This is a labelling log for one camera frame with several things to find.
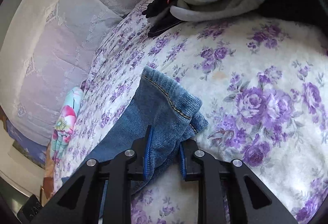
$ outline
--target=wall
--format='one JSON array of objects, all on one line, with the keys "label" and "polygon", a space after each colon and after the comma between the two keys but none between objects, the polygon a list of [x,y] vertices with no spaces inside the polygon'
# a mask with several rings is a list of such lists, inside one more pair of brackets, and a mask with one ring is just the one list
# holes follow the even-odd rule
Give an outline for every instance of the wall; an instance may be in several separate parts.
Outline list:
[{"label": "wall", "polygon": [[13,142],[0,121],[0,177],[24,195],[39,198],[44,170],[18,152]]}]

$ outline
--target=bed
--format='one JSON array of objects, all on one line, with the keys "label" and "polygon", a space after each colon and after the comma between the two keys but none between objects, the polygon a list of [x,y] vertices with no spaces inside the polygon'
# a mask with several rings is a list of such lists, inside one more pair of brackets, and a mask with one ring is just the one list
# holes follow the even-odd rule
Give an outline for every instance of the bed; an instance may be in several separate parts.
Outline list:
[{"label": "bed", "polygon": [[[247,14],[182,23],[152,39],[142,15],[151,1],[100,38],[54,190],[115,124],[149,66],[202,100],[209,126],[194,137],[200,149],[243,160],[308,223],[328,194],[327,38],[311,25]],[[133,196],[132,223],[197,223],[197,209],[198,185],[183,182],[174,163]]]},{"label": "bed", "polygon": [[[66,93],[86,80],[106,33],[140,0],[22,0],[0,53],[0,103],[10,134],[44,155]],[[4,0],[3,14],[8,1]]]}]

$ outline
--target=metal screw head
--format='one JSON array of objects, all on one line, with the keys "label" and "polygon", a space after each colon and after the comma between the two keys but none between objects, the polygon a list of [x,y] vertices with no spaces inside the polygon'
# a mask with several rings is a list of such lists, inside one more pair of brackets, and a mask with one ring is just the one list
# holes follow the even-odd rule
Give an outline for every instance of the metal screw head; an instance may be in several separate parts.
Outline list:
[{"label": "metal screw head", "polygon": [[232,161],[232,163],[236,167],[241,167],[241,165],[243,164],[243,162],[239,159],[235,159],[234,161]]},{"label": "metal screw head", "polygon": [[97,163],[97,161],[95,159],[89,159],[87,161],[87,166],[93,167],[96,163]]},{"label": "metal screw head", "polygon": [[134,151],[132,149],[126,150],[124,152],[124,155],[126,155],[126,156],[133,156],[134,155]]},{"label": "metal screw head", "polygon": [[195,156],[202,157],[204,155],[205,155],[205,153],[202,150],[195,151]]}]

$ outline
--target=floral bedspread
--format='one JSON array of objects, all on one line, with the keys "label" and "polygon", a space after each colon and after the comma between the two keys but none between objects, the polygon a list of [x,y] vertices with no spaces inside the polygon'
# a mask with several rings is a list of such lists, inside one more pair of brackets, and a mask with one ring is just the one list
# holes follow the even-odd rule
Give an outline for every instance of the floral bedspread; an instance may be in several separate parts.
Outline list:
[{"label": "floral bedspread", "polygon": [[[106,36],[92,64],[55,190],[104,138],[132,99],[145,65],[203,101],[195,138],[218,159],[242,159],[299,223],[328,194],[326,38],[312,26],[259,16],[182,23],[148,38],[141,1]],[[198,186],[178,164],[132,200],[132,223],[197,223]]]}]

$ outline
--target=denim jeans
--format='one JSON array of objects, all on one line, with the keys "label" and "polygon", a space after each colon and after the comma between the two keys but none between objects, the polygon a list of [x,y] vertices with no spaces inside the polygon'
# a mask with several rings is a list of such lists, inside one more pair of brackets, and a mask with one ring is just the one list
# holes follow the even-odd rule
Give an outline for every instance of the denim jeans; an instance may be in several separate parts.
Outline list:
[{"label": "denim jeans", "polygon": [[[131,192],[139,191],[157,178],[178,153],[180,142],[196,135],[208,122],[199,112],[202,102],[188,93],[178,82],[150,67],[145,67],[138,89],[129,106],[104,139],[87,155],[99,162],[113,159],[129,149],[135,139],[145,136],[147,126],[153,128],[150,147],[145,154],[146,180],[131,183]],[[100,215],[103,212],[104,197]]]}]

